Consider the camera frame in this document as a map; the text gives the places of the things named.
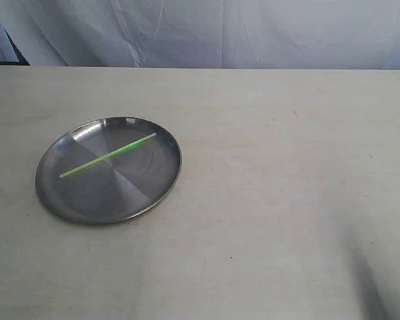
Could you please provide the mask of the green glow stick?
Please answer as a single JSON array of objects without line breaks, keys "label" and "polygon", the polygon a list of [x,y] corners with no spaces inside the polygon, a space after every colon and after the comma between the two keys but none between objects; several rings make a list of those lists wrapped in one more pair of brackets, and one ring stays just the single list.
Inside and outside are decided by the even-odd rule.
[{"label": "green glow stick", "polygon": [[66,172],[60,174],[59,178],[62,179],[62,178],[68,177],[68,176],[73,175],[73,174],[75,174],[75,173],[77,173],[79,171],[87,169],[88,167],[90,167],[92,165],[95,165],[95,164],[97,164],[99,162],[102,162],[104,160],[112,158],[112,157],[114,157],[116,155],[119,155],[121,153],[124,153],[126,151],[135,149],[135,148],[139,147],[140,145],[142,145],[143,143],[147,142],[148,140],[156,137],[156,135],[157,135],[156,133],[152,133],[152,134],[149,134],[149,135],[147,135],[145,137],[142,137],[142,138],[140,138],[140,139],[138,139],[136,141],[133,141],[133,142],[131,142],[131,143],[125,145],[125,146],[122,146],[122,147],[120,147],[120,148],[118,148],[118,149],[116,149],[114,151],[111,151],[111,152],[109,152],[109,153],[107,153],[105,155],[97,157],[94,160],[91,160],[91,161],[89,161],[87,163],[84,163],[84,164],[82,164],[82,165],[80,165],[78,167],[75,167],[75,168],[73,168],[73,169],[71,169],[69,171],[66,171]]}]

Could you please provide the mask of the white backdrop cloth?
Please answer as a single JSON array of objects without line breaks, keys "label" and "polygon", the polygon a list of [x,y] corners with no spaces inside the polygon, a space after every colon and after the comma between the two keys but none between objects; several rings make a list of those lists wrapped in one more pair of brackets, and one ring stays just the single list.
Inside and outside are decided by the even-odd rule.
[{"label": "white backdrop cloth", "polygon": [[400,1],[0,1],[31,65],[400,69]]}]

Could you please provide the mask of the round stainless steel plate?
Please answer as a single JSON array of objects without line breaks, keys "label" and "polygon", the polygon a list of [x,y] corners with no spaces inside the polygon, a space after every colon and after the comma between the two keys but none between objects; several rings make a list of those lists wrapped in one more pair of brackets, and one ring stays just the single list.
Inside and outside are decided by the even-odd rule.
[{"label": "round stainless steel plate", "polygon": [[[68,177],[59,175],[149,134],[156,137]],[[84,225],[136,217],[172,190],[182,165],[177,140],[164,127],[136,117],[110,117],[76,127],[42,156],[36,192],[52,214]]]}]

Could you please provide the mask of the black frame corner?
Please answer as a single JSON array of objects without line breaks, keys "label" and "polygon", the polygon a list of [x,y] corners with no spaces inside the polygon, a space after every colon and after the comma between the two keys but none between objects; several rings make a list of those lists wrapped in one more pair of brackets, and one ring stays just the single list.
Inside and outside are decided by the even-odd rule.
[{"label": "black frame corner", "polygon": [[9,36],[8,32],[6,32],[6,36],[12,46],[12,50],[14,52],[15,58],[5,58],[4,60],[0,61],[0,65],[7,65],[7,66],[30,66],[28,61],[24,58],[20,50],[14,44],[12,38]]}]

